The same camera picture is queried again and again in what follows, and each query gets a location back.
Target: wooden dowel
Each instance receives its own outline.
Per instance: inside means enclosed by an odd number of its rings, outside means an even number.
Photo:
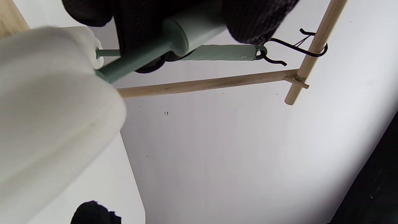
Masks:
[[[325,43],[327,42],[347,0],[331,0],[326,10],[326,13],[316,31],[314,40],[312,41],[309,51],[313,53],[320,53]],[[297,75],[304,81],[310,75],[312,68],[315,65],[317,57],[311,57],[306,55]],[[289,92],[287,93],[285,103],[288,105],[293,105],[296,102],[297,97],[301,91],[301,86],[292,84]]]
[[[296,84],[296,85],[298,85],[298,86],[300,86],[300,87],[302,87],[304,89],[308,89],[310,87],[309,85],[307,85],[307,84],[305,84],[303,82],[297,81],[294,78],[291,78],[291,77],[288,77],[288,76],[285,76],[283,78],[283,80],[288,81],[288,82],[290,82],[292,84]]]
[[[28,29],[13,0],[0,0],[0,38]]]
[[[118,89],[120,95],[126,98],[139,97],[139,96],[156,96],[166,94],[176,94],[183,92],[195,92],[201,90],[210,90],[217,88],[226,88],[233,86],[244,86],[259,83],[269,83],[281,81],[284,77],[295,77],[297,69],[275,71],[267,73],[258,73],[251,75],[240,75],[217,79],[205,79],[197,81],[188,81],[181,83],[168,83],[153,86],[139,86],[131,88]]]

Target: wooden frame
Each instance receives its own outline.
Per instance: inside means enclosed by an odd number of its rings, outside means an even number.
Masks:
[[[347,0],[331,0],[325,15],[319,25],[309,51],[320,53],[329,38]],[[0,38],[22,30],[29,29],[21,13],[12,0],[0,0]],[[234,77],[205,79],[181,83],[169,83],[152,86],[139,86],[118,89],[123,98],[154,96],[164,94],[176,94],[184,92],[195,92],[217,88],[242,86],[275,81],[288,81],[292,86],[285,98],[285,103],[293,105],[302,88],[308,88],[305,82],[309,77],[315,63],[316,57],[306,55],[300,68],[285,71],[275,71]]]
[[[12,0],[0,0],[0,38],[30,29]]]

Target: black wire hook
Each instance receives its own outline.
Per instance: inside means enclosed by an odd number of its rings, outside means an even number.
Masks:
[[[302,39],[302,40],[300,40],[300,41],[299,41],[298,43],[296,43],[295,45],[291,45],[291,44],[289,44],[289,43],[287,43],[287,42],[284,42],[284,41],[279,40],[279,39],[276,39],[276,38],[271,38],[271,39],[269,39],[267,42],[269,42],[269,41],[277,42],[277,43],[282,44],[282,45],[284,45],[284,46],[286,46],[286,47],[288,47],[288,48],[291,48],[291,49],[293,49],[293,50],[299,51],[299,52],[304,53],[304,54],[306,54],[306,55],[309,55],[309,56],[311,56],[311,57],[321,57],[321,56],[323,56],[324,54],[326,54],[326,52],[328,51],[328,44],[325,44],[325,47],[324,47],[323,51],[322,51],[321,53],[319,53],[319,54],[315,54],[315,53],[312,53],[312,52],[310,52],[310,51],[307,51],[307,50],[304,50],[304,49],[302,49],[302,48],[299,48],[299,46],[300,46],[308,37],[310,37],[310,36],[315,36],[315,33],[307,32],[307,31],[303,30],[302,28],[300,29],[300,32],[301,32],[302,34],[304,34],[304,35],[307,35],[307,37],[304,38],[304,39]],[[266,61],[268,61],[268,62],[270,62],[270,63],[272,63],[272,64],[282,64],[283,66],[286,66],[286,65],[287,65],[287,63],[284,62],[284,61],[274,61],[274,60],[269,59],[269,58],[265,55],[265,52],[261,53],[261,56],[262,56]]]

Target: black fabric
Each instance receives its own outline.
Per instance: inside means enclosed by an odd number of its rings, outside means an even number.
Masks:
[[[265,44],[299,0],[224,0],[222,15],[241,43]]]
[[[121,55],[161,34],[164,19],[204,0],[62,0],[67,12],[88,26],[115,19]],[[232,37],[263,45],[299,0],[224,0],[222,13]]]
[[[112,19],[108,0],[62,0],[65,9],[76,21],[88,26],[105,26]]]
[[[121,217],[99,205],[96,201],[81,204],[74,213],[70,224],[121,224]]]

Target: wooden rod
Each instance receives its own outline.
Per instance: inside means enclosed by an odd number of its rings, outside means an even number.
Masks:
[[[195,92],[202,90],[210,90],[217,88],[226,88],[233,86],[244,86],[259,83],[269,83],[281,81],[284,77],[295,77],[297,69],[275,71],[267,73],[258,73],[250,75],[240,75],[217,79],[205,79],[197,81],[188,81],[181,83],[168,83],[153,86],[139,86],[131,88],[118,89],[123,99],[140,97],[140,96],[156,96],[166,94],[176,94],[183,92]]]
[[[13,0],[0,0],[0,38],[28,29]]]
[[[298,86],[300,86],[300,87],[302,87],[304,89],[308,89],[310,87],[309,85],[307,85],[307,84],[305,84],[303,82],[300,82],[298,80],[295,80],[294,78],[291,78],[291,77],[288,77],[288,76],[285,76],[283,78],[283,80],[288,81],[288,82],[290,82],[292,84],[296,84],[296,85],[298,85]]]
[[[312,41],[309,51],[313,53],[320,53],[324,46],[325,43],[327,42],[341,12],[343,11],[343,8],[345,4],[347,3],[347,0],[331,0],[328,6],[328,9],[326,10],[325,15],[323,16],[323,19],[318,27],[318,30],[316,31],[316,35],[314,37],[314,40]],[[301,67],[299,68],[297,75],[301,79],[305,80],[308,78],[310,75],[312,68],[315,65],[315,62],[317,60],[317,57],[311,57],[309,55],[306,55]],[[301,91],[301,86],[297,84],[292,84],[289,92],[287,93],[285,103],[288,105],[293,105],[296,102],[297,97],[300,94]]]

